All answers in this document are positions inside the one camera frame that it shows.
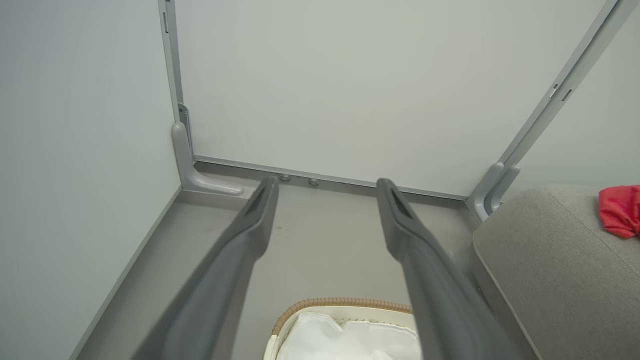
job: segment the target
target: gray upholstered sofa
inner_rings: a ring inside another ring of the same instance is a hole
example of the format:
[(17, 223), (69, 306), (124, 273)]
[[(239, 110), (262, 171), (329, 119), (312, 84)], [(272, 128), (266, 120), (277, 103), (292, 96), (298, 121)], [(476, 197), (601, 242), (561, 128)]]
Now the gray upholstered sofa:
[(598, 189), (551, 186), (474, 233), (473, 271), (524, 359), (640, 359), (640, 240), (604, 231)]

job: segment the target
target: white cloth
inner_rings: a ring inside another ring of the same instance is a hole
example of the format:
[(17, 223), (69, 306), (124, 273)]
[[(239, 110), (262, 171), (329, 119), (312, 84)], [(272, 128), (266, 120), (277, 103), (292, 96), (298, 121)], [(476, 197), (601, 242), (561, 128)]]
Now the white cloth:
[(415, 331), (385, 323), (300, 314), (276, 360), (420, 360)]

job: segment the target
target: brown woven basket rim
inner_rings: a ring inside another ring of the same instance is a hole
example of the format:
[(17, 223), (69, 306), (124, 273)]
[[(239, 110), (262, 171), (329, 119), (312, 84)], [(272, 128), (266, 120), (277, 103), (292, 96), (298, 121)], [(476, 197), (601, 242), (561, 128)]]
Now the brown woven basket rim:
[(276, 325), (271, 331), (272, 335), (280, 334), (280, 330), (284, 326), (284, 323), (291, 317), (291, 315), (298, 311), (305, 309), (306, 307), (314, 306), (359, 306), (359, 307), (373, 307), (375, 309), (393, 310), (400, 313), (413, 314), (411, 306), (404, 304), (397, 304), (395, 302), (373, 300), (373, 299), (359, 299), (353, 297), (323, 297), (319, 299), (307, 299), (299, 301), (293, 304), (287, 311), (285, 311)]

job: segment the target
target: sofa seam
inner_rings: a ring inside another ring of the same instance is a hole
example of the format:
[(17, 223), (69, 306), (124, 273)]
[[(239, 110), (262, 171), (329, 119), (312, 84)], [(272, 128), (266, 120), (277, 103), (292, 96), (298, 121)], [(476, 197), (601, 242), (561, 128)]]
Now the sofa seam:
[(538, 351), (536, 344), (533, 342), (533, 339), (531, 339), (531, 337), (529, 336), (529, 332), (524, 327), (524, 324), (520, 321), (520, 317), (518, 316), (516, 311), (513, 309), (513, 306), (511, 305), (511, 301), (509, 301), (504, 291), (502, 290), (502, 287), (496, 280), (495, 276), (493, 276), (493, 273), (489, 269), (489, 266), (487, 266), (486, 262), (484, 261), (484, 258), (482, 257), (482, 255), (480, 255), (480, 252), (478, 251), (478, 248), (476, 246), (475, 237), (476, 237), (476, 234), (474, 233), (471, 244), (474, 247), (474, 252), (476, 253), (478, 260), (480, 260), (480, 264), (482, 264), (482, 266), (486, 270), (486, 273), (489, 275), (489, 278), (491, 279), (491, 281), (493, 281), (493, 284), (498, 289), (500, 296), (507, 303), (507, 306), (509, 307), (509, 311), (511, 311), (511, 314), (513, 315), (513, 318), (516, 320), (516, 323), (518, 324), (520, 331), (522, 331), (522, 334), (524, 335), (525, 339), (527, 339), (527, 342), (529, 342), (529, 346), (531, 346), (531, 349), (533, 350), (534, 355), (538, 358), (538, 360), (543, 360), (542, 355), (540, 355), (540, 351)]
[(571, 210), (567, 209), (566, 206), (564, 206), (564, 204), (560, 202), (560, 200), (558, 200), (554, 196), (554, 194), (552, 194), (549, 191), (548, 188), (545, 188), (545, 191), (549, 194), (549, 196), (551, 196), (558, 203), (558, 205), (560, 205), (564, 210), (566, 210), (566, 212), (571, 214), (571, 216), (573, 216), (574, 219), (578, 220), (578, 222), (580, 223), (580, 225), (582, 225), (583, 228), (587, 229), (596, 239), (600, 240), (600, 242), (603, 245), (605, 245), (607, 249), (609, 249), (609, 251), (612, 252), (640, 280), (640, 274), (638, 274), (631, 266), (629, 266), (629, 264), (627, 264), (627, 262), (624, 259), (622, 259), (617, 252), (615, 252), (606, 242), (604, 242), (604, 240), (601, 237), (599, 237), (596, 233), (594, 233), (593, 230), (591, 230), (584, 222), (582, 222), (582, 220), (580, 220), (577, 216), (575, 216), (575, 214), (571, 212)]

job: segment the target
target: crumpled red cloth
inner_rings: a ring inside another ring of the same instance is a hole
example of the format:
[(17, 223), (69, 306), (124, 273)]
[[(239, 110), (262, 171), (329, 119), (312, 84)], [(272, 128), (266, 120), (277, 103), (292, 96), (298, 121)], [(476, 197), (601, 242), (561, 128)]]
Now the crumpled red cloth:
[(623, 239), (640, 236), (640, 185), (606, 188), (598, 205), (605, 230)]

